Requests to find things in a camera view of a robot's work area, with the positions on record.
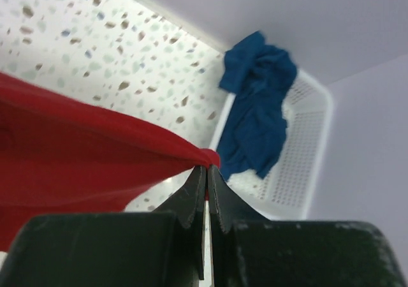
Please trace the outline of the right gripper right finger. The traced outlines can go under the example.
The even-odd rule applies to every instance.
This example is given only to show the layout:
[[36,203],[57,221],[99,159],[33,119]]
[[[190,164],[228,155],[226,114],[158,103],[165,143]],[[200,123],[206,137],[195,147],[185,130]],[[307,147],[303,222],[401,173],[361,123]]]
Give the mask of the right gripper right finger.
[[401,286],[383,233],[361,221],[272,221],[207,172],[214,286]]

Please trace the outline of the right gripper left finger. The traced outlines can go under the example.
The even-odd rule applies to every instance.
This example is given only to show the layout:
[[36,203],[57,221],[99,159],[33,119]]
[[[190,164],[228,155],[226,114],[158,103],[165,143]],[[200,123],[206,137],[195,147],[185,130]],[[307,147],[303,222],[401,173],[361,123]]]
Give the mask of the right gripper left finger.
[[152,212],[37,216],[6,257],[7,286],[197,286],[206,170]]

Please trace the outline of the red t shirt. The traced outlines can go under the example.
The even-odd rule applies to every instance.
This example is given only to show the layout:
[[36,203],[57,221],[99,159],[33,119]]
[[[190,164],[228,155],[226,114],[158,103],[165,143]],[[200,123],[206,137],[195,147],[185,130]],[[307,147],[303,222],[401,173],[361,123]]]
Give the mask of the red t shirt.
[[1,75],[1,250],[32,217],[120,212],[219,155],[149,122]]

